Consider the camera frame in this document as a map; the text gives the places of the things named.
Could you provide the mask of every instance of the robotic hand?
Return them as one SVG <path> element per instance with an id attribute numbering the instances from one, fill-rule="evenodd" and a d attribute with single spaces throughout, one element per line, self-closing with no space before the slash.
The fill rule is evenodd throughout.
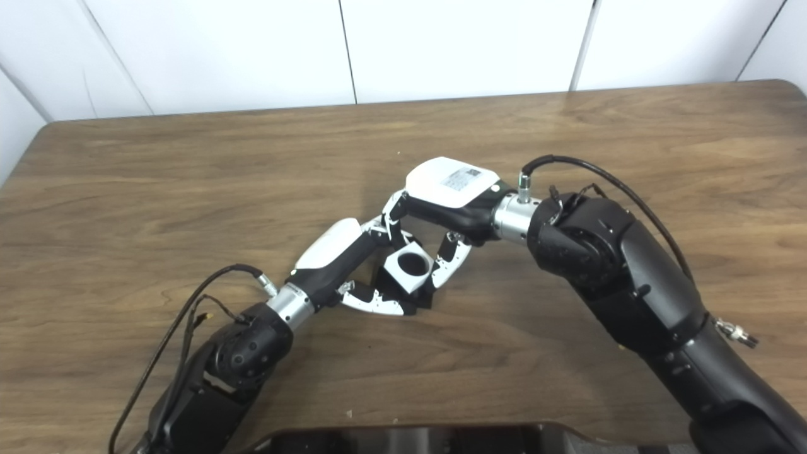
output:
<path id="1" fill-rule="evenodd" d="M 153 407 L 148 430 L 132 450 L 135 454 L 222 452 L 275 365 L 291 349 L 295 331 L 323 307 L 341 302 L 387 315 L 413 314 L 417 305 L 429 307 L 431 293 L 459 266 L 470 246 L 461 235 L 447 234 L 441 255 L 432 260 L 416 238 L 400 228 L 396 206 L 400 206 L 398 199 L 391 199 L 384 214 L 364 225 L 353 218 L 338 221 L 303 253 L 279 290 L 262 271 L 243 264 L 225 267 L 205 280 L 180 311 L 136 386 L 113 430 L 110 454 L 154 364 L 186 315 L 178 370 Z M 378 248 L 389 246 L 397 251 L 387 258 L 377 279 L 389 292 L 349 280 Z M 220 301 L 202 295 L 209 283 L 230 271 L 251 274 L 269 300 L 235 315 Z M 219 329 L 188 359 L 193 331 L 207 318 L 206 314 L 195 317 L 204 299 L 216 302 L 233 323 Z"/>
<path id="2" fill-rule="evenodd" d="M 550 187 L 549 198 L 532 198 L 533 170 L 551 162 L 581 166 L 624 191 L 679 264 L 596 185 L 566 194 Z M 587 196 L 590 189 L 600 197 Z M 807 453 L 805 420 L 723 337 L 748 347 L 757 339 L 709 314 L 675 240 L 605 170 L 545 156 L 524 166 L 516 193 L 489 170 L 435 158 L 409 174 L 398 200 L 407 214 L 464 235 L 474 246 L 498 239 L 525 246 L 538 267 L 566 279 L 614 340 L 639 354 L 692 418 L 690 434 L 702 453 Z"/>

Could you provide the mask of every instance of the silver metal connector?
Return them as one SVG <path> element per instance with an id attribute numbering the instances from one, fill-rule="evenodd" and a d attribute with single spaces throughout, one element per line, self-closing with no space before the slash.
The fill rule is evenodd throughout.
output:
<path id="1" fill-rule="evenodd" d="M 257 282 L 266 290 L 266 294 L 269 295 L 269 298 L 274 298 L 278 295 L 278 288 L 272 284 L 272 281 L 269 280 L 266 275 L 259 275 L 257 278 Z"/>
<path id="2" fill-rule="evenodd" d="M 737 341 L 750 348 L 755 348 L 759 345 L 759 340 L 748 334 L 740 325 L 725 322 L 722 318 L 713 318 L 712 323 L 714 323 L 714 327 L 729 340 Z"/>
<path id="3" fill-rule="evenodd" d="M 518 203 L 530 203 L 530 177 L 525 174 L 518 174 Z"/>

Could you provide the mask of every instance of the label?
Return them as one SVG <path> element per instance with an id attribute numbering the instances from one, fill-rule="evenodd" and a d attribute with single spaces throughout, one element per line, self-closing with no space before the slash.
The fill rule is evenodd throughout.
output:
<path id="1" fill-rule="evenodd" d="M 482 172 L 479 170 L 463 167 L 446 177 L 440 184 L 445 187 L 450 187 L 455 191 L 462 191 L 471 184 L 471 182 L 479 178 L 481 174 Z"/>

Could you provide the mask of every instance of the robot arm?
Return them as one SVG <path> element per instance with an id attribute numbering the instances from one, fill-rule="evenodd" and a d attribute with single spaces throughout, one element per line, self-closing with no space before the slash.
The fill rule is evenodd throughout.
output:
<path id="1" fill-rule="evenodd" d="M 587 162 L 552 156 L 535 162 L 556 161 L 582 163 L 641 202 Z M 496 182 L 460 208 L 410 197 L 408 213 L 467 233 L 478 244 L 504 239 L 526 246 L 542 270 L 569 282 L 617 343 L 650 366 L 692 418 L 690 433 L 704 454 L 807 453 L 805 420 L 721 335 L 749 347 L 756 339 L 709 314 L 677 247 L 683 268 L 616 202 L 584 191 L 559 195 L 554 188 L 550 198 L 537 200 L 529 185 L 529 172 L 522 171 L 517 194 Z"/>

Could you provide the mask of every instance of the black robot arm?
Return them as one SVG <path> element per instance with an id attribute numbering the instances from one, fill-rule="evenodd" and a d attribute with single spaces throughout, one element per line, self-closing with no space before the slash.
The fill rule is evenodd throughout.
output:
<path id="1" fill-rule="evenodd" d="M 650 366 L 692 418 L 703 454 L 807 452 L 804 419 L 726 343 L 695 284 L 619 204 L 580 194 L 544 200 L 527 247 Z M 735 338 L 755 345 L 742 332 Z"/>

